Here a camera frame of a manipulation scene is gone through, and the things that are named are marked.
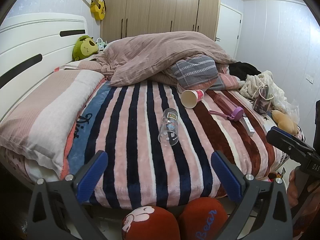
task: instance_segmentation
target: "pillowcase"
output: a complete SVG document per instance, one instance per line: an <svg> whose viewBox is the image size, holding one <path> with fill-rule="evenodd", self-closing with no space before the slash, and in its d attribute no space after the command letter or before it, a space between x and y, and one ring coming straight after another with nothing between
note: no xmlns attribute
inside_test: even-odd
<svg viewBox="0 0 320 240"><path fill-rule="evenodd" d="M0 146L35 160L60 176L67 137L95 88L104 81L90 70L52 73L0 123Z"/></svg>
<svg viewBox="0 0 320 240"><path fill-rule="evenodd" d="M219 74L214 60L205 55L178 60L170 70L184 90L206 91L215 83Z"/></svg>
<svg viewBox="0 0 320 240"><path fill-rule="evenodd" d="M216 79L215 83L209 87L209 90L233 90L239 89L244 85L244 81L236 76L231 76L229 74L219 73L219 77Z"/></svg>
<svg viewBox="0 0 320 240"><path fill-rule="evenodd" d="M69 62L65 65L57 67L55 71L65 70L65 69L87 69L87 70L93 70L93 71L99 72L101 74L105 74L107 72L106 65L102 66L96 61L96 57L101 56L101 54L102 54L102 51L99 51L97 54L93 54L88 58Z"/></svg>

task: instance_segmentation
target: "light switch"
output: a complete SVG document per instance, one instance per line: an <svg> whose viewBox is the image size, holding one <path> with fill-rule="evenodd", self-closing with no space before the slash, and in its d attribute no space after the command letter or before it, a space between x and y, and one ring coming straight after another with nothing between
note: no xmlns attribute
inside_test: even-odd
<svg viewBox="0 0 320 240"><path fill-rule="evenodd" d="M312 76L310 76L310 75L306 75L306 80L308 80L311 84L313 84L313 80L314 80L314 78L312 77Z"/></svg>

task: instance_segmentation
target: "blue clamp pad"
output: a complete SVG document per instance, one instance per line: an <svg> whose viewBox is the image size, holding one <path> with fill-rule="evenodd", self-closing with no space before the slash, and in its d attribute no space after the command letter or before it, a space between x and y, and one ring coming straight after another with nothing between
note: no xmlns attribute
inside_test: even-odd
<svg viewBox="0 0 320 240"><path fill-rule="evenodd" d="M290 133L287 133L287 132L285 132L284 130L281 130L280 128L278 128L278 127L276 127L276 126L271 127L270 130L276 130L276 131L278 131L279 133L282 133L283 135L288 136L289 138L292 138L292 137L293 137L293 135L291 135Z"/></svg>
<svg viewBox="0 0 320 240"><path fill-rule="evenodd" d="M240 203L246 188L242 172L220 151L211 155L211 165L231 201Z"/></svg>
<svg viewBox="0 0 320 240"><path fill-rule="evenodd" d="M76 174L74 188L79 203L89 200L100 177L108 166L108 154L98 151Z"/></svg>

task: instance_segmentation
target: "paper cup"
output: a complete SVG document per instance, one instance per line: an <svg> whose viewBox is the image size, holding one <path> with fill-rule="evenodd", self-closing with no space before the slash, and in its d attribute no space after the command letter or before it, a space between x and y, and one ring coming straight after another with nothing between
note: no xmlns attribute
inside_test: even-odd
<svg viewBox="0 0 320 240"><path fill-rule="evenodd" d="M204 92L200 89L185 90L181 94L181 103L186 108L194 108L196 104L202 100Z"/></svg>

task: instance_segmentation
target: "metal screw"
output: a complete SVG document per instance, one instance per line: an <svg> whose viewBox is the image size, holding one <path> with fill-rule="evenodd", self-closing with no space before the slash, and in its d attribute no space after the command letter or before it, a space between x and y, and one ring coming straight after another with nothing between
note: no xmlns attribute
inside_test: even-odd
<svg viewBox="0 0 320 240"><path fill-rule="evenodd" d="M71 180L73 180L73 178L74 178L74 176L72 175L72 174L68 174L67 176L65 176L65 180L66 181L71 181Z"/></svg>
<svg viewBox="0 0 320 240"><path fill-rule="evenodd" d="M276 183L281 184L282 183L282 179L281 178L276 178Z"/></svg>
<svg viewBox="0 0 320 240"><path fill-rule="evenodd" d="M253 176L252 174L247 174L247 175L245 176L245 178L246 178L247 180L253 180L253 179L254 179L254 176Z"/></svg>
<svg viewBox="0 0 320 240"><path fill-rule="evenodd" d="M38 184L38 185L41 185L41 184L43 184L43 183L44 183L44 179L40 178L40 179L37 180L37 184Z"/></svg>

